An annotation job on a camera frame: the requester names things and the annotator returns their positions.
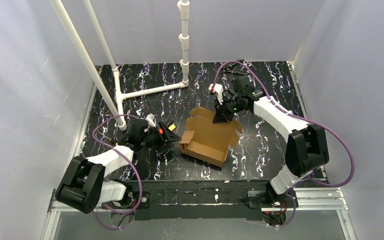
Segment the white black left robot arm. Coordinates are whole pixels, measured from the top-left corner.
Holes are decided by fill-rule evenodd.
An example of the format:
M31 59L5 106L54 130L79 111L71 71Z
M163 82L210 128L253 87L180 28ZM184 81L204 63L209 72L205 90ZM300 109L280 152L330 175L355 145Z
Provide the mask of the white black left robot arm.
M110 141L110 150L87 158L75 156L70 161L56 189L55 199L85 214L108 202L124 202L134 209L142 200L140 191L133 191L132 185L125 181L106 181L105 178L131 165L143 148L158 153L174 148L181 140L174 133L175 128L173 120L156 121L152 114L146 118L133 118L126 133Z

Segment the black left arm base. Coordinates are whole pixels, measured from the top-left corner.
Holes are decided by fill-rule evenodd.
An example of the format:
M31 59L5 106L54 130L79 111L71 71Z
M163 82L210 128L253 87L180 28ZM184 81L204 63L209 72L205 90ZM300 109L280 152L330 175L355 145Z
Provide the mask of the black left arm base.
M151 194L149 191L143 191L140 197L138 191L128 191L122 200L112 201L116 209L132 209L139 203L138 209L148 209L150 207Z

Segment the brown cardboard paper box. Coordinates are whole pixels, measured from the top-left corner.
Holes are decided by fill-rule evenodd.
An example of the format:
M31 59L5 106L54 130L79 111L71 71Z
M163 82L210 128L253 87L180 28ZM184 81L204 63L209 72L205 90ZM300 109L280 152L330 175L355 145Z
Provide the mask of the brown cardboard paper box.
M214 111L197 106L186 119L185 131L179 142L183 154L217 167L223 167L229 147L236 147L243 132L241 124L232 120L228 123L213 123Z

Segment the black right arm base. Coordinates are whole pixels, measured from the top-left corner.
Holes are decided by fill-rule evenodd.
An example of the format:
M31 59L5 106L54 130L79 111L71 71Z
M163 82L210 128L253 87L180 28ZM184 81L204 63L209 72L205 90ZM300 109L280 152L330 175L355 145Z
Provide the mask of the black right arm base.
M277 194L267 185L265 191L250 190L238 201L250 209L279 207L279 210L263 211L262 214L266 226L280 228L287 226L295 216L298 201L293 193L289 188L285 193Z

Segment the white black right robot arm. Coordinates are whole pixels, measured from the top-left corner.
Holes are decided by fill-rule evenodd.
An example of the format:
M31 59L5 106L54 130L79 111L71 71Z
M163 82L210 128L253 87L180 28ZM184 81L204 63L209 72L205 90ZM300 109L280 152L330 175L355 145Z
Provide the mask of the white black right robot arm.
M215 96L213 123L230 123L236 113L249 111L269 123L286 142L284 166L266 185L264 197L276 198L329 162L325 129L294 118L247 76L232 80L233 91L221 84L211 84L208 91Z

